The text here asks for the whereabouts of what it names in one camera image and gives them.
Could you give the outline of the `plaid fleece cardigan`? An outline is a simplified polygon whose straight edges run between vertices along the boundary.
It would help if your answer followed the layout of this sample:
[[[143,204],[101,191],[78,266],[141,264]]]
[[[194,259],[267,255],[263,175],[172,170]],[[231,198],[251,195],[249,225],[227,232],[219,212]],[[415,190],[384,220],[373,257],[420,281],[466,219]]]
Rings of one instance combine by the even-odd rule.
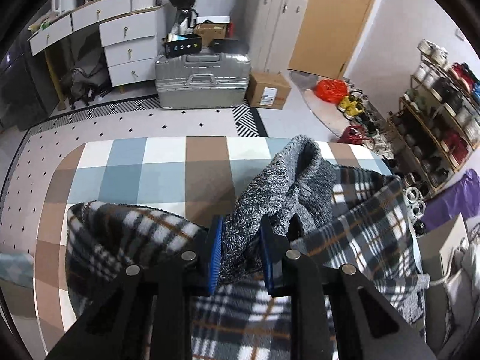
[[[290,300],[260,281],[262,216],[292,248],[321,266],[356,266],[420,337],[428,275],[400,179],[331,164],[307,136],[294,137],[243,190],[224,219],[216,294],[193,303],[195,359],[288,359]],[[168,211],[91,201],[67,212],[67,291],[76,315],[123,269],[154,267],[207,230]]]

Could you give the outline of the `checkered bed sheet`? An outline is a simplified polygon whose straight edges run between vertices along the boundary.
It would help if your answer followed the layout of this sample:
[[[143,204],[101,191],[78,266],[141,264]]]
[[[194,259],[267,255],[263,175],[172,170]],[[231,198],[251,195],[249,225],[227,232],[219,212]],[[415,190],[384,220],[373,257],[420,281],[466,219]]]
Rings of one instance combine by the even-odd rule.
[[[37,320],[48,343],[73,324],[64,275],[67,212],[100,200],[155,207],[207,225],[232,211],[236,197],[286,144],[285,138],[189,136],[93,141],[53,172],[34,263]]]

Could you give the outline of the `bamboo shoe rack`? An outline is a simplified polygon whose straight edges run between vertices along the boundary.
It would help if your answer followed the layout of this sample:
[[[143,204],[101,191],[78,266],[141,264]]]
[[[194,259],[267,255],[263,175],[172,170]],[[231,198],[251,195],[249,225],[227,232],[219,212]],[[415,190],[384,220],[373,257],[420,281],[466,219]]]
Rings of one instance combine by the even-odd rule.
[[[426,197],[444,189],[479,149],[479,76],[449,62],[447,49],[423,39],[420,62],[387,119],[419,171]]]

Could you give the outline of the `orange plastic bag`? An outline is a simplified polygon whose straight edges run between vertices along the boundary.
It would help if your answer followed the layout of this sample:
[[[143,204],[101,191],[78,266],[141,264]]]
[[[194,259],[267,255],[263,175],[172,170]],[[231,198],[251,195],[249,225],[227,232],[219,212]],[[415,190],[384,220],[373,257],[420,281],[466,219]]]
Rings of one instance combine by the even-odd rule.
[[[348,88],[343,80],[323,79],[316,84],[313,93],[324,102],[339,104],[348,95]]]

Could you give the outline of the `cardboard box on floor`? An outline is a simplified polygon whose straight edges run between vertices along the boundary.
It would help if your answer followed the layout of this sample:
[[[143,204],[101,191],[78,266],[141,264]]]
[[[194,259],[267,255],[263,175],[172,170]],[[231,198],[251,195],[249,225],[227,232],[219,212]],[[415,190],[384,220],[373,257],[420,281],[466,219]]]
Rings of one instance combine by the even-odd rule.
[[[246,99],[251,107],[281,110],[291,87],[282,74],[252,72]]]

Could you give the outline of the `black bag under desk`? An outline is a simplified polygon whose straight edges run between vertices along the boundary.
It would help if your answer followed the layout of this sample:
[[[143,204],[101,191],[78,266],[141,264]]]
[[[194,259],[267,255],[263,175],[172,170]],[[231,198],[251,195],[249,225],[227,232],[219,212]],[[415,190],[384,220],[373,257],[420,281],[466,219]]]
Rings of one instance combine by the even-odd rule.
[[[94,67],[75,67],[60,79],[60,88],[66,95],[70,109],[76,109],[76,102],[88,106],[97,95],[111,87],[107,67],[97,63]]]

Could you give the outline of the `silver aluminium suitcase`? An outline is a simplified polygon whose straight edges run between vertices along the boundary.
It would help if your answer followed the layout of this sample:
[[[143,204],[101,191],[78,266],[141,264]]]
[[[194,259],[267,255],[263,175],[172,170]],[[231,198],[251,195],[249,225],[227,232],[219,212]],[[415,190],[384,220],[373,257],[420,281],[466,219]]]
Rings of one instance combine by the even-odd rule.
[[[249,86],[251,61],[246,55],[213,53],[155,62],[155,87],[164,109],[230,108],[241,104]]]

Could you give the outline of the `white drawer desk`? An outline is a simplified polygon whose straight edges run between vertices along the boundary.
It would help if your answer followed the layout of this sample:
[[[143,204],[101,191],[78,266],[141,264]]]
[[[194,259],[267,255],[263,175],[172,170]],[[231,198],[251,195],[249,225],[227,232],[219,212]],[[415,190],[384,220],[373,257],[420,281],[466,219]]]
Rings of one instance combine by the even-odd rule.
[[[156,0],[95,0],[62,14],[29,39],[34,55],[92,25],[97,26],[114,87],[154,80],[167,35],[166,6]]]

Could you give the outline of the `white upright suitcase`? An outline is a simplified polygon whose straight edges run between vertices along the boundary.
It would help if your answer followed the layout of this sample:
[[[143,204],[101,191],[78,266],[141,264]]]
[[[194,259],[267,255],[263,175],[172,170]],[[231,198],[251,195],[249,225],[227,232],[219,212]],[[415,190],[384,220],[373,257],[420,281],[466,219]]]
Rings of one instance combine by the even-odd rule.
[[[308,0],[247,0],[245,40],[251,69],[278,74],[289,67]]]

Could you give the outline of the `wooden door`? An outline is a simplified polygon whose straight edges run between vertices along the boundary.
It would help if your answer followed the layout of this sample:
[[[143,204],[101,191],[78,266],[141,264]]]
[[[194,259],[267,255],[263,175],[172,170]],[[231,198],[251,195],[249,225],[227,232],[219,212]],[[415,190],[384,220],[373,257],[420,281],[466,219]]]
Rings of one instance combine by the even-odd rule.
[[[289,69],[340,78],[375,0],[308,0]]]

